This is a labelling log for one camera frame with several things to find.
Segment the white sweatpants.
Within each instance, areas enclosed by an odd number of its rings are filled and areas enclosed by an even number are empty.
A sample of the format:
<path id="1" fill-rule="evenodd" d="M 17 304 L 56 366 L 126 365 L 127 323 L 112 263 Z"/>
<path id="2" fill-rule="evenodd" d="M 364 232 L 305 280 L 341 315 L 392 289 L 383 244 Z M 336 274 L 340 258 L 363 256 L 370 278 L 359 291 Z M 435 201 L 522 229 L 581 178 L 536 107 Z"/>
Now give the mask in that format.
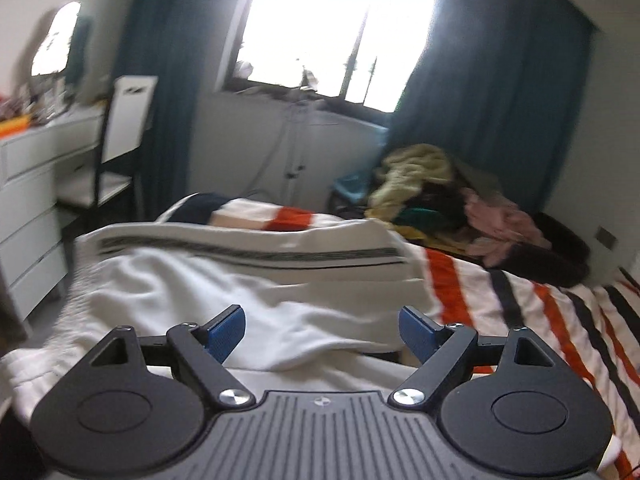
<path id="1" fill-rule="evenodd" d="M 116 224 L 78 238 L 75 257 L 49 339 L 1 361 L 21 420 L 119 325 L 161 335 L 237 304 L 246 332 L 226 364 L 250 391 L 387 392 L 410 373 L 382 361 L 402 346 L 399 311 L 439 312 L 420 250 L 373 221 L 288 233 Z"/>

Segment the pink garment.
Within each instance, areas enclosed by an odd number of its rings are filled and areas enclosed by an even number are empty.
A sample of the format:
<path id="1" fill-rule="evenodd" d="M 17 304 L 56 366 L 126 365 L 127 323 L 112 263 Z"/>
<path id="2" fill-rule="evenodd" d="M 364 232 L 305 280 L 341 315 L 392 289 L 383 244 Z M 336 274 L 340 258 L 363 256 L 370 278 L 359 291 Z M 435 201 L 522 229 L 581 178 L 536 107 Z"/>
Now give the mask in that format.
<path id="1" fill-rule="evenodd" d="M 501 194 L 483 200 L 472 188 L 462 188 L 461 193 L 468 225 L 478 233 L 465 248 L 468 256 L 494 268 L 504 263 L 518 244 L 551 248 L 532 217 Z"/>

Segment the striped bed blanket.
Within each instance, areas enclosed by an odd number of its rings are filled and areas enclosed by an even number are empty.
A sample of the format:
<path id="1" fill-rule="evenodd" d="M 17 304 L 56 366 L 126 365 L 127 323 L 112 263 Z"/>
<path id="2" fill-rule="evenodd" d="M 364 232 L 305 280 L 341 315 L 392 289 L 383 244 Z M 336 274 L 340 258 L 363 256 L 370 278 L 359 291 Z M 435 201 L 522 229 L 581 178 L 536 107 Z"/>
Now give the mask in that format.
<path id="1" fill-rule="evenodd" d="M 188 195 L 156 221 L 274 232 L 356 226 L 356 220 L 215 193 Z M 639 428 L 639 285 L 616 278 L 595 288 L 556 287 L 401 241 L 423 266 L 438 322 L 469 324 L 491 336 L 526 325 L 559 352 L 611 410 L 623 442 L 615 461 L 620 478 L 639 479 L 639 429 L 631 429 L 636 422 Z"/>

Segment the olive green garment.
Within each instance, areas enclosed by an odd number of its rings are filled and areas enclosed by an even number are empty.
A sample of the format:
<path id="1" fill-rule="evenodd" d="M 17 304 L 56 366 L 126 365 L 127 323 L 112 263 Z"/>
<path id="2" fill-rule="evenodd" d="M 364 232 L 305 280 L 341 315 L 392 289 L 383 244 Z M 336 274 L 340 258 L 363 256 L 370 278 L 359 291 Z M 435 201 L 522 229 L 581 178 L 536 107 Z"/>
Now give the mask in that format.
<path id="1" fill-rule="evenodd" d="M 500 181 L 494 174 L 474 168 L 457 157 L 452 159 L 452 164 L 468 187 L 478 196 L 486 198 L 502 193 Z"/>

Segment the white dresser desk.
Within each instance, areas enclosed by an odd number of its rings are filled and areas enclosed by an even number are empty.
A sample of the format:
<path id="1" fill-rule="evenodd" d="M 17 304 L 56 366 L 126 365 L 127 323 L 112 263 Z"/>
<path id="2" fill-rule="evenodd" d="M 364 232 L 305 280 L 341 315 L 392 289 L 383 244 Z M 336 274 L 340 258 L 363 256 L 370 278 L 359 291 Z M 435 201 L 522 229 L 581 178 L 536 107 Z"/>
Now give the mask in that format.
<path id="1" fill-rule="evenodd" d="M 24 320 L 67 274 L 55 165 L 91 151 L 103 108 L 78 107 L 1 140 L 1 273 Z"/>

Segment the right teal curtain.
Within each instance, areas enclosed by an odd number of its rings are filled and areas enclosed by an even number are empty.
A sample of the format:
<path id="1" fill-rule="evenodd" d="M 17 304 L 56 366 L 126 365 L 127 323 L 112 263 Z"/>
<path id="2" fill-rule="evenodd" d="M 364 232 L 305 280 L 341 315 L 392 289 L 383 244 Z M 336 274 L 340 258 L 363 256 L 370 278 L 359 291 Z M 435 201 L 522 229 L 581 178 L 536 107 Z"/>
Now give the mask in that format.
<path id="1" fill-rule="evenodd" d="M 386 152 L 438 146 L 541 209 L 582 106 L 593 32 L 568 0 L 436 0 Z"/>

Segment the teal curtain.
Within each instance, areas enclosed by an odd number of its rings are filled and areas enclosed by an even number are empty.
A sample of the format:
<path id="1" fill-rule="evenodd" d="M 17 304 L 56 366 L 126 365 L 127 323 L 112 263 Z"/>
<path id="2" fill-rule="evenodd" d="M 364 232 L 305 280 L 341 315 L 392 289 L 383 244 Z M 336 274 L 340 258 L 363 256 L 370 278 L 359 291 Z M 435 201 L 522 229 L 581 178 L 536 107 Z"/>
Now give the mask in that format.
<path id="1" fill-rule="evenodd" d="M 582 106 L 593 32 L 568 0 L 436 0 L 386 152 L 438 146 L 541 209 Z"/>
<path id="2" fill-rule="evenodd" d="M 152 122 L 140 148 L 143 213 L 186 194 L 192 125 L 212 41 L 228 32 L 234 0 L 132 0 L 113 76 L 155 76 Z"/>

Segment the white garment steamer stand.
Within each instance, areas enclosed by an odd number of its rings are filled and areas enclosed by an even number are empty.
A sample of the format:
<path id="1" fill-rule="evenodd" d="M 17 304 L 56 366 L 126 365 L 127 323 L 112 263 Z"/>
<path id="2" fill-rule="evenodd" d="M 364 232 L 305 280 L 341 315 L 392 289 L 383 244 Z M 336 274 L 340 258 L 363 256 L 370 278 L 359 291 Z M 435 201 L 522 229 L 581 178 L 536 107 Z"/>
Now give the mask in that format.
<path id="1" fill-rule="evenodd" d="M 280 201 L 285 206 L 292 206 L 297 200 L 300 183 L 299 178 L 306 169 L 307 158 L 307 129 L 312 115 L 312 109 L 322 99 L 318 97 L 318 80 L 304 63 L 300 63 L 302 76 L 297 87 L 286 95 L 290 103 L 288 117 L 285 118 L 286 157 L 280 188 Z"/>

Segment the orange tray on desk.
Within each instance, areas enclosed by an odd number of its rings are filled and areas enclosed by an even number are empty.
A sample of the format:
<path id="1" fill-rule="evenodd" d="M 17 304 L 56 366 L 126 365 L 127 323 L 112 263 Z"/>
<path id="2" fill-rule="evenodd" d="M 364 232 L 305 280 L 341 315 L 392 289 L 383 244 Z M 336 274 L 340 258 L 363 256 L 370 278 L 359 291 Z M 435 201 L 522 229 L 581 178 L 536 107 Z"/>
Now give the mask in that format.
<path id="1" fill-rule="evenodd" d="M 14 134 L 21 133 L 27 130 L 30 126 L 30 116 L 22 115 L 11 119 L 5 119 L 0 122 L 0 138 L 6 138 L 7 136 L 14 136 Z"/>

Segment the left teal curtain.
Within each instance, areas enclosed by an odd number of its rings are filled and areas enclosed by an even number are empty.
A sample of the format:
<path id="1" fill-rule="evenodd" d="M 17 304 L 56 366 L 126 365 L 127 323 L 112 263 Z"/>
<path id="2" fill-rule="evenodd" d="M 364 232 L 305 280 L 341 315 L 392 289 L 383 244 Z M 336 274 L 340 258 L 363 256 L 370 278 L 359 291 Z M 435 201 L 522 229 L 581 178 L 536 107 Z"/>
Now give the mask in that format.
<path id="1" fill-rule="evenodd" d="M 152 122 L 140 148 L 143 213 L 186 194 L 192 125 L 212 41 L 228 32 L 234 0 L 132 0 L 113 76 L 155 76 Z"/>

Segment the lit vanity mirror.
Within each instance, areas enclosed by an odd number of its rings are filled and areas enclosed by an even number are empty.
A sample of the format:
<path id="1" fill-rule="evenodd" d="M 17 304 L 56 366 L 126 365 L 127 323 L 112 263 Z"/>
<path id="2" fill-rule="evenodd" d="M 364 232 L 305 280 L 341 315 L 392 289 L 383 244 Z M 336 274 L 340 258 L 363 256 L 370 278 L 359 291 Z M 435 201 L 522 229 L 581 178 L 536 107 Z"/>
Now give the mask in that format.
<path id="1" fill-rule="evenodd" d="M 79 1 L 71 1 L 55 12 L 46 36 L 32 59 L 30 76 L 50 76 L 66 69 L 80 9 Z"/>

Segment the dark wall switch plate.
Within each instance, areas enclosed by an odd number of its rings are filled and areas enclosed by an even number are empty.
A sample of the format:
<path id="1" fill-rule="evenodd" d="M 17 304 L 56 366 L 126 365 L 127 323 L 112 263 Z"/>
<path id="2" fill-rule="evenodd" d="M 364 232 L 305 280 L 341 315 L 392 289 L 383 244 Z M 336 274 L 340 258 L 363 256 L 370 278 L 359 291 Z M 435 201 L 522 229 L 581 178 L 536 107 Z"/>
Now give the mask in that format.
<path id="1" fill-rule="evenodd" d="M 607 250 L 613 250 L 617 244 L 617 237 L 603 226 L 599 226 L 594 236 Z"/>

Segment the white chair black frame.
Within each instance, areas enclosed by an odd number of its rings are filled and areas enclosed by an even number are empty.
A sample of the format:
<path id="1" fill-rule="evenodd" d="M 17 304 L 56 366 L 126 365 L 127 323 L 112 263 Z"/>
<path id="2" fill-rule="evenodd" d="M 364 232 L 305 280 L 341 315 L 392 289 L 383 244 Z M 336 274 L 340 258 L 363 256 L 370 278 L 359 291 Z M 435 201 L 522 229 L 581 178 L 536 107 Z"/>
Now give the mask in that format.
<path id="1" fill-rule="evenodd" d="M 56 186 L 58 206 L 93 220 L 102 207 L 128 193 L 130 218 L 139 219 L 140 146 L 157 83 L 157 76 L 125 75 L 113 81 L 93 165 L 62 177 Z"/>

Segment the window with dark frame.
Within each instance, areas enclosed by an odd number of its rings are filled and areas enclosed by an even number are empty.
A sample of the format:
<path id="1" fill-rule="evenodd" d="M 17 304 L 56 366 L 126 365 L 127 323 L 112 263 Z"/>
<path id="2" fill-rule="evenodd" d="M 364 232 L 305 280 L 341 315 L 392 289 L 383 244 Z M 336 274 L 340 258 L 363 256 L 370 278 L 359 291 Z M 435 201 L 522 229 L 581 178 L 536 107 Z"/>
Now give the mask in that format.
<path id="1" fill-rule="evenodd" d="M 395 110 L 436 0 L 250 0 L 232 78 Z"/>

